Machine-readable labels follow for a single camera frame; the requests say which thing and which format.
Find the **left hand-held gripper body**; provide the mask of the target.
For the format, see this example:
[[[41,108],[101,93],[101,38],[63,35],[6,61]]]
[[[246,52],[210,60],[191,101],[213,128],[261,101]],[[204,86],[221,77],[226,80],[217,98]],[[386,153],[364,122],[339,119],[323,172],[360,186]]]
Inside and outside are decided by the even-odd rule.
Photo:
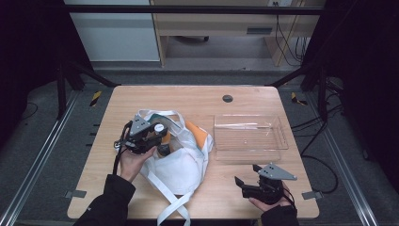
[[[146,153],[150,149],[147,142],[151,139],[149,133],[153,128],[153,124],[139,115],[135,115],[131,121],[124,125],[120,139],[114,142],[115,150],[119,152],[122,148],[126,148],[132,153]]]

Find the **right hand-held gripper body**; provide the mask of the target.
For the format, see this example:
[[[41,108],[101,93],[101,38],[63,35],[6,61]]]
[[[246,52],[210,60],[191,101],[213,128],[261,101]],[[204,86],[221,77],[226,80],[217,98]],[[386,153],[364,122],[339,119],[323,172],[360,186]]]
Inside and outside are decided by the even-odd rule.
[[[283,180],[297,180],[295,175],[274,163],[265,165],[257,174],[259,175],[258,184],[248,185],[249,198],[255,198],[266,204],[274,204],[284,196]]]

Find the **dark bottle with white cap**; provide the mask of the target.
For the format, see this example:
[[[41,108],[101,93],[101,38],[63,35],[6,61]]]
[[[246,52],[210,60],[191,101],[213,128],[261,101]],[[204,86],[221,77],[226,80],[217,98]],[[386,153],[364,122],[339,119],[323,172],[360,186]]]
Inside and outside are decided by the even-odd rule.
[[[163,129],[168,129],[165,125],[162,123],[158,123],[154,126],[154,131],[161,131]],[[162,139],[162,143],[157,147],[157,152],[161,157],[167,156],[171,153],[171,148],[170,148],[170,140],[171,140],[171,134],[168,131],[167,135]]]

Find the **white tote bag coloured patches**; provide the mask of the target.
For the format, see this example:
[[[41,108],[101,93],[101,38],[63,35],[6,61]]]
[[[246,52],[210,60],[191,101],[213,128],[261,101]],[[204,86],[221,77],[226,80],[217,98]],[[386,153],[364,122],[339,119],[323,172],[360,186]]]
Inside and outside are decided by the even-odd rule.
[[[154,126],[162,123],[171,134],[171,153],[161,157],[155,152],[140,171],[169,201],[169,206],[158,215],[157,222],[162,223],[177,212],[185,220],[184,226],[190,226],[185,204],[204,179],[209,152],[214,145],[213,138],[175,110],[141,109],[136,115]]]

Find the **person's right hand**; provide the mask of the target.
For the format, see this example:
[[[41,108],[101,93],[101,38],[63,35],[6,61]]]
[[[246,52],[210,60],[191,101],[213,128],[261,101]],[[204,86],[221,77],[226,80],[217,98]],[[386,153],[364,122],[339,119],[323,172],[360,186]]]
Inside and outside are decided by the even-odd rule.
[[[293,201],[290,199],[291,197],[291,192],[288,186],[285,183],[282,183],[284,187],[284,196],[276,203],[274,204],[266,204],[264,202],[261,202],[255,198],[249,198],[248,201],[252,203],[254,206],[259,208],[263,212],[267,212],[275,207],[278,206],[293,206]]]

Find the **person's left hand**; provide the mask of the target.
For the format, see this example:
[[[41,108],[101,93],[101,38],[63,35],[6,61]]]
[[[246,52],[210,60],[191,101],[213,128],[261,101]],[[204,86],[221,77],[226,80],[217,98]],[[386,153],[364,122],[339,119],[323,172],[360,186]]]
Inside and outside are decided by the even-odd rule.
[[[153,146],[144,154],[131,153],[130,151],[123,152],[120,157],[120,177],[132,183],[140,173],[145,161],[152,157],[156,150],[157,147]]]

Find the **clear plastic tray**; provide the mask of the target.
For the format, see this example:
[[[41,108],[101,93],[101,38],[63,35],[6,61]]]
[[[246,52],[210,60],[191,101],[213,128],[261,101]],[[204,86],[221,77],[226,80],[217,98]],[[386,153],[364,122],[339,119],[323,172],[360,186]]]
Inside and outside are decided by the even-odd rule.
[[[214,139],[215,159],[229,164],[279,161],[289,149],[278,116],[217,115]]]

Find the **grey tape piece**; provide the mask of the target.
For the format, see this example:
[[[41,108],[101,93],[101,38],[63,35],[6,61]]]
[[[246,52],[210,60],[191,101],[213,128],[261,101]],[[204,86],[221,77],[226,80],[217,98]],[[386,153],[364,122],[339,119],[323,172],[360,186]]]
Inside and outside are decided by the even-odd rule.
[[[64,197],[67,199],[72,198],[84,198],[87,192],[83,190],[67,190],[64,194]]]
[[[302,197],[304,200],[310,200],[310,199],[322,199],[324,197],[323,193],[321,191],[308,191],[308,192],[303,192]]]

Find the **white cabinet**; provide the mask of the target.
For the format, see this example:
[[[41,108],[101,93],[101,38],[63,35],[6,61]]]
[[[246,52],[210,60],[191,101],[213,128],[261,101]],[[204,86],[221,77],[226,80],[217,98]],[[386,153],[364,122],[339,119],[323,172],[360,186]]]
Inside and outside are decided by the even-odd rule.
[[[90,61],[159,61],[150,13],[71,13]]]

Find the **aluminium rail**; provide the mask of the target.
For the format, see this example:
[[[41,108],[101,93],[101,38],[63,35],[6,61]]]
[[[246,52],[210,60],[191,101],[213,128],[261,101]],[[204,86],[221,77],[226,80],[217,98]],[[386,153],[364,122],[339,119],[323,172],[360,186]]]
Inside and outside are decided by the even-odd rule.
[[[362,226],[379,226],[370,204],[359,186],[359,182],[351,170],[349,163],[344,158],[337,139],[328,128],[330,122],[320,121],[322,127],[319,138],[327,146],[329,159],[334,163],[334,170],[351,201]]]
[[[31,165],[28,173],[25,175],[22,184],[14,195],[8,208],[0,217],[0,226],[13,226],[17,217],[21,213],[24,204],[29,197],[35,183],[37,182],[47,159],[52,153],[60,134],[62,133],[80,95],[79,91],[72,91],[67,102],[66,110],[61,117],[56,120],[50,134],[45,139],[41,149]]]

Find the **black frame strut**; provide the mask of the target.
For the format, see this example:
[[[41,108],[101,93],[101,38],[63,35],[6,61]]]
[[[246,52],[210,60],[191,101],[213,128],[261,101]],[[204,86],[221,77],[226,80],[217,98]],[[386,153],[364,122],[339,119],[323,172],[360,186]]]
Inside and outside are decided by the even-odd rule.
[[[117,83],[114,83],[100,76],[99,74],[94,72],[93,69],[78,64],[77,62],[68,61],[61,63],[56,68],[58,120],[60,120],[67,111],[65,81],[68,81],[68,83],[72,86],[73,90],[82,90],[83,87],[85,86],[85,83],[81,78],[81,74],[85,74],[109,88],[115,88],[118,86]]]
[[[267,84],[267,86],[278,88],[300,75],[304,75],[304,79],[300,85],[303,91],[310,91],[315,85],[318,85],[317,110],[322,121],[327,122],[327,71],[323,63],[309,63],[301,66],[281,79]]]

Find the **black horizontal frame bar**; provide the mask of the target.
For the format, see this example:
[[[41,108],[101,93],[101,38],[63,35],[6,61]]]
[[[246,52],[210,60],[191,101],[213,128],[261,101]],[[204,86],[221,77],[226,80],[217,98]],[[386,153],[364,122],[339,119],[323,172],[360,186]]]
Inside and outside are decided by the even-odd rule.
[[[233,6],[65,5],[65,8],[76,13],[321,15],[325,11],[324,8]]]

